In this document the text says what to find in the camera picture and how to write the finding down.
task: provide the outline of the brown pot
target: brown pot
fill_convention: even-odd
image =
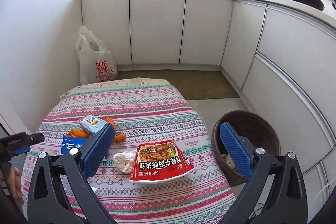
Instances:
[[[280,142],[272,126],[257,114],[245,110],[235,110],[224,114],[212,131],[211,144],[227,181],[231,187],[234,187],[245,183],[246,179],[231,169],[221,156],[221,154],[227,154],[219,136],[219,129],[224,122],[229,122],[238,135],[247,137],[255,147],[262,147],[270,154],[280,155]]]

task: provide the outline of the black cable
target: black cable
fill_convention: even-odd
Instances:
[[[258,210],[256,210],[254,216],[257,216],[257,211],[259,211],[259,210],[262,209],[262,208],[263,208],[263,207],[260,207]]]
[[[257,202],[256,204],[260,204],[260,205],[262,205],[262,207],[260,207],[260,208],[259,208],[259,209],[257,209],[257,210],[253,210],[253,215],[252,215],[252,217],[255,217],[255,216],[257,216],[257,211],[259,211],[260,209],[264,208],[264,205],[263,205],[262,203],[260,203],[260,202]]]

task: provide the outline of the white tissue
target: white tissue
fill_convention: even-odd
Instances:
[[[116,153],[113,156],[113,162],[116,168],[125,174],[130,174],[132,172],[136,152],[136,150],[130,152],[126,150],[122,153]]]

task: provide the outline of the striped tablecloth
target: striped tablecloth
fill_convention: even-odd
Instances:
[[[46,151],[59,155],[63,136],[80,128],[78,120],[88,114],[113,118],[117,133],[127,135],[125,142],[111,145],[108,161],[88,179],[91,186],[99,188],[100,202],[118,223],[211,224],[220,220],[235,201],[197,113],[166,80],[135,78],[79,86],[61,96],[38,130],[45,141],[33,146],[26,158],[21,179],[25,215],[38,154]],[[182,178],[137,185],[112,162],[117,152],[168,139],[173,139],[195,166]],[[75,197],[67,195],[75,213],[84,216]]]

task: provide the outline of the white plastic bag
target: white plastic bag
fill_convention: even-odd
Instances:
[[[105,43],[81,26],[76,41],[82,85],[111,81],[117,77],[117,63]]]

